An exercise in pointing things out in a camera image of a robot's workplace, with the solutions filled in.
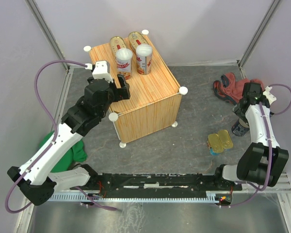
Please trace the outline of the dark blue round can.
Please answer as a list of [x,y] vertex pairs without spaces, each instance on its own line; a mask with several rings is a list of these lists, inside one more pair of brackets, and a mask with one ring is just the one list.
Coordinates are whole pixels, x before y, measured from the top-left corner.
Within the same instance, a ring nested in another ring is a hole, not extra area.
[[249,131],[249,125],[239,118],[232,126],[231,131],[236,136],[244,136]]

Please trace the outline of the white-lid cylindrical can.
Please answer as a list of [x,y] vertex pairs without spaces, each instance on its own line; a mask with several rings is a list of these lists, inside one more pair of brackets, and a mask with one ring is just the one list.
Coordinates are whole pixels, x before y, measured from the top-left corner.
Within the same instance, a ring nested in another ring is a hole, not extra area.
[[117,73],[123,75],[126,80],[131,78],[132,56],[133,56],[132,51],[127,48],[119,49],[115,54]]

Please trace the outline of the oval fish can front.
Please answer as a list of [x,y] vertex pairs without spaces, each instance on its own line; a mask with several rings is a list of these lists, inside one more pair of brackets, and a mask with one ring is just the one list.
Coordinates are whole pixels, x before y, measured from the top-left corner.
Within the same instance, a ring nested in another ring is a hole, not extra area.
[[111,47],[111,50],[112,50],[112,54],[113,54],[113,57],[115,58],[116,57],[116,52],[119,50],[119,49],[123,49],[123,48],[127,48],[126,46],[126,43],[124,41],[124,39],[120,36],[114,36],[110,39],[109,41],[109,44],[110,44],[110,47]]

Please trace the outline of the oval fish can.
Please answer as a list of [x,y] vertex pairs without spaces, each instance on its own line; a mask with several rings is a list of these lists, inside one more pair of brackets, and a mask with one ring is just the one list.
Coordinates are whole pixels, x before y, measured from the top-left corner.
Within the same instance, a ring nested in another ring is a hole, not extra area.
[[124,41],[124,39],[120,36],[114,36],[110,39],[109,41],[109,44],[110,44],[110,47],[111,47],[111,50],[112,50],[112,54],[113,54],[113,57],[115,58],[116,57],[116,52],[119,50],[119,49],[123,49],[123,48],[127,48],[126,46],[126,43]]
[[133,51],[141,44],[148,44],[148,41],[144,38],[144,36],[140,32],[131,32],[128,35],[130,47]]

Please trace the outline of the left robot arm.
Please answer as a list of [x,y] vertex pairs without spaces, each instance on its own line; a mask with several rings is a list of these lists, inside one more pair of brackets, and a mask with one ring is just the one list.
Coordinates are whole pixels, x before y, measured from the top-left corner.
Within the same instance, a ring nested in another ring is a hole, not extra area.
[[119,88],[114,80],[108,82],[89,78],[84,95],[62,117],[53,138],[26,164],[13,166],[7,171],[32,204],[38,206],[45,203],[56,191],[75,186],[86,189],[96,187],[98,174],[89,165],[57,173],[53,173],[52,169],[73,145],[101,122],[113,102],[130,98],[129,84],[124,76],[118,74],[117,78]]

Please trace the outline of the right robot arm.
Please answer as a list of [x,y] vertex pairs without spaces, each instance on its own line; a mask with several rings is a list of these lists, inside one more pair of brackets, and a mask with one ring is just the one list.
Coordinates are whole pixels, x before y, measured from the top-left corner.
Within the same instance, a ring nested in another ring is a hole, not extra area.
[[276,185],[289,159],[287,150],[277,142],[271,125],[271,103],[259,83],[245,83],[242,98],[233,112],[249,127],[251,144],[237,165],[221,165],[222,173],[213,177],[213,185],[224,190],[230,182],[243,182],[259,191]]

